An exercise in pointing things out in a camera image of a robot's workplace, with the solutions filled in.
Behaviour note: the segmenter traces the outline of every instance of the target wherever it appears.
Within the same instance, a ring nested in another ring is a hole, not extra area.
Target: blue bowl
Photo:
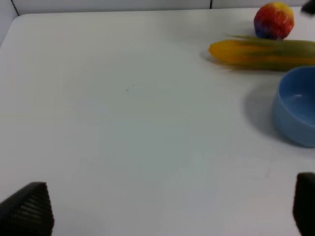
[[[285,74],[272,116],[275,127],[289,139],[315,148],[315,66],[298,67]]]

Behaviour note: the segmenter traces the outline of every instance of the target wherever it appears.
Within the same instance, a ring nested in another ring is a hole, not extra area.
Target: colorful ball
[[[293,11],[283,2],[268,3],[258,10],[254,26],[259,38],[282,40],[293,29]]]

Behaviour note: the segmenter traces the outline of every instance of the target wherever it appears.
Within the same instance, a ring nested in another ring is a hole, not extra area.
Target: white wall
[[[208,9],[210,0],[14,0],[20,15],[37,12]]]
[[[17,16],[10,0],[0,0],[0,45],[11,25]]]
[[[212,8],[261,7],[273,0],[213,0]],[[281,0],[291,6],[302,6],[308,0]]]

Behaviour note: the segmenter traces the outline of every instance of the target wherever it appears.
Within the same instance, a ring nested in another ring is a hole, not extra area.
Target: corn husk
[[[232,36],[209,47],[218,62],[240,69],[288,71],[315,65],[315,42]]]

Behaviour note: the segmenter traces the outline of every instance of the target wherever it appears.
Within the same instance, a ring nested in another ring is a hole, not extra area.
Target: white table
[[[46,181],[54,236],[298,236],[315,150],[270,123],[283,74],[206,60],[256,11],[19,17],[0,48],[0,200]],[[294,11],[289,38],[315,40]]]

